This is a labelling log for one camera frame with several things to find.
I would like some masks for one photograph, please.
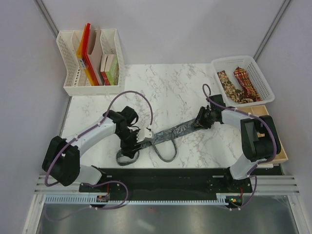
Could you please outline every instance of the gray floor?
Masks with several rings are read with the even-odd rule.
[[[81,205],[48,205],[51,218]],[[41,218],[39,234],[297,234],[286,198],[254,197],[242,211],[213,206],[128,205],[111,211],[87,209],[61,222]]]

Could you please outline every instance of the wooden crate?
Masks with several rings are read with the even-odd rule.
[[[270,115],[265,105],[238,107],[238,109],[247,113],[251,113],[256,116]],[[281,147],[282,147],[281,152],[278,155],[276,155],[275,159],[272,162],[268,162],[268,164],[283,163],[288,160],[288,157],[287,157],[287,154],[285,152],[282,142],[281,142]]]

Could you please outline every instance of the white plastic basket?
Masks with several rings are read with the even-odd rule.
[[[227,58],[218,58],[212,61],[214,66],[214,76],[216,82],[220,88],[220,91],[223,96],[223,100],[227,106],[242,107],[242,106],[255,106],[263,105],[265,103],[274,101],[275,96],[269,87],[269,84],[265,80],[260,68],[258,67],[255,60],[250,56],[234,56]],[[225,70],[230,81],[235,85],[237,89],[242,89],[237,79],[234,76],[234,71],[237,67],[243,68],[248,72],[250,81],[253,83],[254,88],[259,93],[262,101],[256,101],[251,103],[239,104],[234,102],[229,97],[226,96],[224,89],[222,87],[221,81],[217,75],[217,72]]]
[[[58,48],[63,57],[67,76],[64,89],[69,96],[116,95],[124,91],[125,65],[121,52],[117,29],[101,30],[101,47],[105,54],[117,54],[119,63],[118,85],[91,86],[84,71],[80,70],[74,50],[82,38],[83,30],[60,31],[57,38]]]

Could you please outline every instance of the marble surface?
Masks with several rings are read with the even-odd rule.
[[[147,64],[126,66],[125,90],[135,90],[150,101],[154,122],[152,130],[171,128],[195,118],[199,108],[207,102],[202,84],[207,83],[212,94],[219,94],[211,64]],[[114,96],[73,97],[62,137],[74,134],[93,124],[106,111]],[[112,106],[121,111],[126,105],[139,115],[136,124],[147,127],[150,110],[145,100],[135,94],[121,96]],[[226,124],[215,123],[211,129],[200,130],[176,140],[178,155],[173,162],[161,161],[152,147],[141,150],[140,157],[128,168],[226,168],[242,154],[240,132]],[[84,165],[116,168],[116,152],[120,140],[112,135],[101,140],[80,159]],[[157,145],[164,158],[171,158],[174,147],[171,142]]]

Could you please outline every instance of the gray cloth strap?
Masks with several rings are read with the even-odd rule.
[[[176,146],[175,139],[200,130],[200,128],[195,128],[194,127],[194,121],[195,121],[195,119],[191,119],[191,120],[186,121],[184,123],[181,123],[181,124],[179,124],[179,125],[177,125],[175,127],[169,128],[169,129],[161,131],[159,133],[156,133],[153,141],[143,143],[141,145],[140,149],[145,149],[147,147],[152,146],[153,149],[155,150],[156,154],[158,155],[158,157],[162,161],[164,161],[164,162],[172,162],[176,158],[176,155],[177,155],[177,146]],[[171,159],[164,159],[161,156],[161,154],[159,153],[158,149],[156,148],[156,145],[164,143],[164,142],[169,141],[169,140],[174,145],[175,154],[174,154],[174,156]],[[116,161],[117,161],[117,164],[119,166],[127,166],[127,165],[130,165],[130,164],[136,162],[138,157],[139,157],[139,155],[140,155],[140,152],[138,151],[133,159],[128,160],[128,161],[122,161],[121,160],[122,158],[127,158],[127,159],[129,159],[129,158],[124,156],[121,153],[121,150],[119,150],[117,152],[117,154],[116,154]]]

